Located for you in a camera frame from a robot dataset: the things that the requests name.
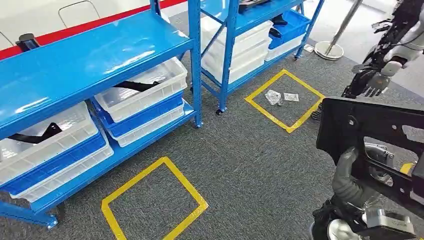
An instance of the shelf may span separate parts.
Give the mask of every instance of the shelf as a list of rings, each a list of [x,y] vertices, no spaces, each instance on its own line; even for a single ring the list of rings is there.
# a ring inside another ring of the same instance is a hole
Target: shelf
[[[108,159],[100,162],[78,177],[65,183],[39,200],[31,203],[31,209],[36,213],[43,213],[69,198],[74,193],[78,192],[98,177],[102,176],[109,170],[113,169],[126,159],[137,154],[142,149],[146,148],[156,140],[181,126],[195,115],[196,111],[187,102],[184,102],[184,116],[179,119],[159,128],[158,130],[142,137],[141,139],[131,143],[126,147],[120,147],[118,142],[113,140],[108,135],[110,146],[113,148],[114,154]]]
[[[228,16],[230,1],[238,0],[202,0],[200,8],[204,14],[222,24]],[[238,36],[303,2],[304,0],[271,0],[248,8],[243,14],[237,12],[235,35]]]
[[[0,140],[194,46],[148,10],[0,61]]]
[[[288,55],[290,55],[291,53],[293,53],[294,51],[296,51],[297,49],[299,49],[300,47],[302,47],[303,45],[299,45],[296,46],[295,48],[292,48],[291,50],[285,52],[284,54],[270,60],[270,61],[265,61],[265,63],[256,68],[255,70],[249,72],[248,74],[242,76],[241,78],[237,79],[236,81],[232,82],[231,84],[228,84],[228,93],[232,93],[235,90],[239,89],[241,86],[243,86],[245,83],[249,82],[250,80],[252,80],[254,77],[256,77],[256,75],[260,74],[262,71],[266,70],[269,66],[273,65],[274,63],[280,61],[281,59],[286,58]],[[222,84],[217,81],[215,79],[215,77],[208,72],[206,69],[204,69],[203,67],[201,68],[201,72],[208,78],[210,79],[214,84],[216,84],[219,88],[222,87]]]

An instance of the yellow tape square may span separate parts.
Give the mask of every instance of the yellow tape square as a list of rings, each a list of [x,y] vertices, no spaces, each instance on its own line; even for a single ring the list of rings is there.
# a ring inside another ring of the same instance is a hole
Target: yellow tape square
[[[255,101],[253,101],[253,98],[255,98],[257,95],[259,95],[261,92],[263,92],[265,89],[267,89],[271,84],[273,84],[275,81],[277,81],[279,78],[281,78],[283,75],[287,75],[302,86],[304,86],[306,89],[314,93],[319,97],[319,100],[311,107],[309,108],[305,114],[303,114],[292,126],[287,126],[277,118],[275,118],[271,113],[263,109],[261,106],[259,106]],[[285,129],[289,134],[292,133],[295,129],[300,127],[312,114],[313,111],[316,111],[318,109],[318,105],[323,101],[323,99],[326,96],[322,95],[319,91],[315,90],[311,86],[309,86],[306,82],[300,80],[295,75],[291,74],[286,69],[281,70],[277,75],[273,76],[270,80],[268,80],[264,85],[260,86],[256,91],[252,92],[249,96],[245,97],[244,99],[250,103],[254,108],[256,108],[259,112],[261,112],[263,115],[265,115],[267,118],[269,118],[271,121],[276,123],[278,126]]]
[[[175,239],[179,234],[184,231],[184,229],[186,229],[195,219],[197,219],[203,213],[203,211],[205,211],[209,207],[208,203],[198,193],[198,191],[189,182],[189,180],[187,180],[183,173],[178,170],[174,163],[166,156],[161,157],[148,168],[144,169],[142,172],[137,174],[135,177],[133,177],[131,180],[126,182],[124,185],[122,185],[120,188],[112,192],[109,196],[105,197],[101,201],[101,211],[103,212],[104,217],[106,218],[107,223],[109,224],[113,234],[115,234],[117,240],[126,240],[127,238],[122,232],[122,229],[119,226],[114,214],[112,213],[109,204],[162,164],[165,164],[169,168],[169,170],[171,170],[171,172],[176,176],[176,178],[181,182],[185,189],[187,189],[187,191],[199,204],[199,206],[192,213],[190,213],[180,224],[178,224],[170,233],[168,233],[163,238],[164,240]]]

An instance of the plastic bin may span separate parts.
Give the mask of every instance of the plastic bin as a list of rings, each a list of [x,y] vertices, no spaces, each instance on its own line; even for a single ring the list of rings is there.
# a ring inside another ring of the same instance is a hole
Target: plastic bin
[[[184,104],[172,109],[171,111],[168,111],[165,114],[160,115],[159,117],[156,117],[153,120],[150,120],[149,122],[146,122],[145,124],[119,137],[114,137],[108,129],[106,130],[109,132],[109,135],[118,142],[119,146],[125,147],[128,144],[131,144],[141,139],[142,137],[184,116],[183,108]]]
[[[253,47],[251,47],[250,49],[239,53],[239,54],[235,54],[232,56],[231,59],[231,68],[232,69],[237,69],[239,66],[242,66],[246,63],[246,60],[249,59],[255,59],[258,56],[263,55],[264,53],[268,52],[268,46],[271,43],[271,38],[267,37],[266,40],[263,40],[259,43],[257,43],[256,45],[254,45]],[[208,51],[203,59],[209,59],[212,60],[216,63],[217,66],[219,66],[219,70],[222,71],[223,69],[223,65],[224,65],[224,52],[222,53],[216,53],[214,51]]]
[[[272,21],[266,21],[247,32],[237,36],[234,40],[234,47],[232,49],[232,55],[238,55],[245,52],[251,47],[257,45],[258,43],[267,40],[270,29],[273,25]],[[221,25],[213,20],[212,18],[205,16],[200,20],[200,29],[201,29],[201,51],[206,48],[209,44],[215,33],[218,31]],[[210,46],[208,52],[215,54],[224,55],[225,44],[226,44],[227,28],[225,27],[216,40]]]
[[[96,152],[106,145],[106,141],[102,134],[98,132],[89,139],[77,144],[76,146],[62,152],[61,154],[45,161],[30,171],[12,179],[4,184],[0,190],[17,195],[33,185],[47,179],[53,174],[65,169],[73,163],[85,158],[86,156]]]
[[[51,123],[56,123],[62,132],[40,143],[26,143],[9,138],[0,141],[2,156],[0,185],[26,173],[99,132],[89,114],[86,103],[80,102],[19,133],[27,136],[41,136]]]
[[[93,99],[92,103],[104,128],[107,129],[112,137],[119,138],[139,126],[183,105],[183,92],[180,91],[121,122],[114,122],[111,116],[101,108],[96,100]]]
[[[72,165],[62,169],[61,171],[56,172],[55,174],[37,183],[36,185],[33,185],[25,191],[22,191],[16,195],[11,194],[10,196],[14,199],[24,198],[27,199],[30,203],[33,203],[38,199],[42,198],[43,196],[49,194],[53,190],[66,184],[70,180],[78,177],[78,175],[84,173],[85,171],[94,167],[98,163],[109,158],[114,154],[114,151],[109,146],[109,143],[106,140],[106,136],[103,134],[102,137],[106,141],[106,145],[102,148],[84,157],[83,159],[73,163]]]
[[[290,51],[290,50],[294,49],[295,47],[300,46],[304,36],[305,36],[305,33],[296,37],[295,39],[292,39],[288,42],[281,44],[280,46],[278,46],[274,49],[269,49],[268,54],[266,55],[265,61],[271,61],[271,60],[275,59],[276,57],[287,53],[287,51]]]
[[[112,87],[94,96],[115,123],[152,106],[187,87],[187,70],[176,57],[144,71],[127,81],[143,84],[159,82],[148,90]]]
[[[250,61],[245,62],[243,65],[240,65],[237,68],[231,67],[229,71],[228,84],[237,81],[244,75],[262,66],[265,63],[265,57],[267,54],[268,52],[266,51],[262,55],[259,55],[256,58],[252,58]],[[217,65],[213,59],[208,58],[206,55],[203,57],[202,61],[202,67],[210,74],[212,74],[218,82],[222,83],[222,65]]]
[[[272,42],[269,45],[269,49],[271,50],[306,33],[306,29],[311,22],[309,18],[295,10],[285,11],[282,16],[287,21],[287,25],[274,26],[281,33],[281,38],[274,37],[271,34],[269,35],[272,38]]]

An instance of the black metal bracket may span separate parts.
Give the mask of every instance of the black metal bracket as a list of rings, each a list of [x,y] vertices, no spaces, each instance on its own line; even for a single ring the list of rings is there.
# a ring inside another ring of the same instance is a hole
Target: black metal bracket
[[[54,122],[50,123],[48,125],[47,129],[44,131],[44,133],[41,136],[28,136],[20,133],[15,133],[12,136],[9,136],[8,139],[12,139],[15,141],[20,141],[24,143],[29,144],[39,144],[44,140],[47,140],[54,135],[61,133],[62,129]]]
[[[140,83],[140,82],[133,82],[133,81],[123,81],[119,84],[116,84],[113,86],[114,88],[124,88],[124,89],[132,89],[139,92],[144,92],[148,89],[153,88],[156,85],[159,85],[160,83],[157,81],[154,81],[152,84],[146,84],[146,83]]]
[[[403,126],[424,129],[424,109],[328,97],[322,102],[322,117],[316,147],[324,150],[337,164],[350,147],[359,150],[352,176],[424,219],[424,206],[411,198],[411,192],[424,197],[424,143],[409,140]],[[364,137],[384,141],[414,152],[419,160],[408,176],[372,159],[365,151]],[[370,175],[378,170],[391,176],[388,186]]]

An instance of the red stripe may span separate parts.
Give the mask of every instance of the red stripe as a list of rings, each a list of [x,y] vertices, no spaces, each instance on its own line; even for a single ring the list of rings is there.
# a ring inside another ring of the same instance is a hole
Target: red stripe
[[[176,4],[180,4],[183,2],[186,2],[187,0],[163,0],[160,1],[160,7],[161,8],[167,8]],[[102,19],[98,19],[98,20],[94,20],[94,21],[90,21],[87,23],[83,23],[81,25],[78,26],[73,26],[73,27],[69,27],[69,28],[65,28],[63,30],[59,30],[59,31],[55,31],[52,33],[48,33],[45,35],[41,35],[36,37],[38,43],[40,45],[46,45],[46,44],[50,44],[53,42],[56,42],[58,40],[85,32],[87,30],[96,28],[98,26],[101,25],[105,25],[108,24],[110,22],[134,15],[136,13],[145,11],[147,9],[150,8],[150,5],[147,6],[142,6],[133,10],[129,10],[129,11],[125,11],[125,12],[121,12],[112,16],[107,16],[104,17]],[[0,60],[5,59],[5,58],[9,58],[12,57],[14,55],[20,54],[22,53],[21,49],[18,46],[13,46],[13,47],[9,47],[3,50],[0,50]]]

